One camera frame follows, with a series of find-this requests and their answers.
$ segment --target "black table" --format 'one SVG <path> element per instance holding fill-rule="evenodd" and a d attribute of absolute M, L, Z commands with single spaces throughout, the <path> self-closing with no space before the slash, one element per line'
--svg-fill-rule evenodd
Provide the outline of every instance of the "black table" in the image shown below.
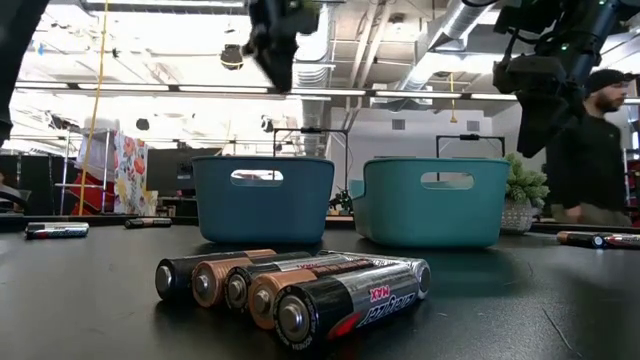
<path fill-rule="evenodd" d="M 334 250 L 425 257 L 428 300 L 327 346 L 331 359 L 638 359 L 640 252 L 502 238 L 486 251 L 392 250 L 328 230 Z M 162 257 L 229 250 L 196 227 L 94 227 L 86 239 L 0 234 L 0 359 L 287 359 L 225 311 L 159 303 Z"/>

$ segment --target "plastic basket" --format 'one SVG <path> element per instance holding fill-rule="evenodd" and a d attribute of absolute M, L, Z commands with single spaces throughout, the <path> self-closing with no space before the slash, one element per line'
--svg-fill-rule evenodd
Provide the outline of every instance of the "plastic basket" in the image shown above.
<path fill-rule="evenodd" d="M 193 159 L 202 236 L 220 243 L 322 240 L 334 165 L 312 158 Z M 262 178 L 242 178 L 247 173 Z"/>
<path fill-rule="evenodd" d="M 376 159 L 353 199 L 356 231 L 399 247 L 487 247 L 500 234 L 509 163 L 489 159 Z M 425 174 L 464 173 L 448 181 Z"/>

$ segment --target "exposed ceiling duct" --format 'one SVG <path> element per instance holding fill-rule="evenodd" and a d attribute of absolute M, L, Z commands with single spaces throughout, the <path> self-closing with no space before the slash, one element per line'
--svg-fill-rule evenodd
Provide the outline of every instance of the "exposed ceiling duct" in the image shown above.
<path fill-rule="evenodd" d="M 298 35 L 300 49 L 296 53 L 293 74 L 294 88 L 325 88 L 329 85 L 331 68 L 330 57 L 331 27 L 333 24 L 333 7 L 323 5 L 320 10 L 318 31 L 311 35 Z M 326 101 L 302 100 L 302 126 L 327 129 L 331 120 L 325 116 Z M 303 136 L 304 154 L 306 156 L 324 156 L 328 142 L 327 134 L 320 136 Z"/>
<path fill-rule="evenodd" d="M 415 66 L 398 83 L 396 90 L 422 90 L 435 72 L 443 70 L 440 68 L 443 63 L 441 58 L 445 55 L 436 53 L 436 50 L 466 50 L 469 33 L 476 27 L 480 17 L 493 7 L 493 4 L 485 5 L 487 0 L 466 1 L 478 6 L 465 5 L 462 0 L 451 0 L 446 13 L 427 24 L 426 31 L 418 36 L 415 44 Z M 396 100 L 378 107 L 399 111 L 409 102 L 412 102 L 410 108 L 420 105 L 414 100 Z"/>

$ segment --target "man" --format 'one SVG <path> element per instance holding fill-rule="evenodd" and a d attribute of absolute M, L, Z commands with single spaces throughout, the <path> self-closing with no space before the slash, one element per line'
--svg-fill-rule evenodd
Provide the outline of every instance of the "man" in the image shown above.
<path fill-rule="evenodd" d="M 551 212 L 560 223 L 631 226 L 624 214 L 625 173 L 620 129 L 605 120 L 624 104 L 635 76 L 605 69 L 585 84 L 586 117 L 547 146 Z"/>

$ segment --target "aa battery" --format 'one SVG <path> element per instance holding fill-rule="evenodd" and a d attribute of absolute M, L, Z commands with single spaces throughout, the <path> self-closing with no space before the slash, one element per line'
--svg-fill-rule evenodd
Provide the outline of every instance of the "aa battery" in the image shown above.
<path fill-rule="evenodd" d="M 224 280 L 229 271 L 236 266 L 267 264 L 276 261 L 309 258 L 306 252 L 292 252 L 261 256 L 257 258 L 236 258 L 220 261 L 203 261 L 193 270 L 192 293 L 193 298 L 202 307 L 211 307 L 224 300 Z"/>
<path fill-rule="evenodd" d="M 609 234 L 595 234 L 581 231 L 561 231 L 556 238 L 562 245 L 580 246 L 602 249 L 607 246 L 604 236 Z"/>
<path fill-rule="evenodd" d="M 374 255 L 374 254 L 360 254 L 349 253 L 342 251 L 332 250 L 320 250 L 318 255 L 327 254 L 341 254 L 351 259 L 369 259 L 375 263 L 376 266 L 385 266 L 392 264 L 405 264 L 413 270 L 418 283 L 420 284 L 420 291 L 418 292 L 418 298 L 424 300 L 429 292 L 429 286 L 431 285 L 431 268 L 424 259 L 404 258 L 396 256 Z"/>
<path fill-rule="evenodd" d="M 259 274 L 249 287 L 248 305 L 255 324 L 264 330 L 275 327 L 273 305 L 276 295 L 287 285 L 313 281 L 325 276 L 367 269 L 375 264 L 366 259 L 280 273 Z"/>
<path fill-rule="evenodd" d="M 613 248 L 640 248 L 640 236 L 633 234 L 606 234 L 602 235 L 604 242 Z"/>
<path fill-rule="evenodd" d="M 244 257 L 254 258 L 275 253 L 271 249 L 263 249 L 162 259 L 156 267 L 156 290 L 162 300 L 191 299 L 191 276 L 199 263 Z"/>
<path fill-rule="evenodd" d="M 29 223 L 24 229 L 27 240 L 83 238 L 89 234 L 88 223 Z"/>
<path fill-rule="evenodd" d="M 305 350 L 412 305 L 419 291 L 405 264 L 289 285 L 275 299 L 276 332 L 287 347 Z"/>
<path fill-rule="evenodd" d="M 145 227 L 171 227 L 173 222 L 169 218 L 142 218 L 129 219 L 124 222 L 127 229 L 140 229 Z"/>
<path fill-rule="evenodd" d="M 249 311 L 249 287 L 253 279 L 263 273 L 277 273 L 298 269 L 308 269 L 324 265 L 340 264 L 349 259 L 342 255 L 316 256 L 295 260 L 236 266 L 229 271 L 224 282 L 224 297 L 229 309 L 237 313 Z"/>

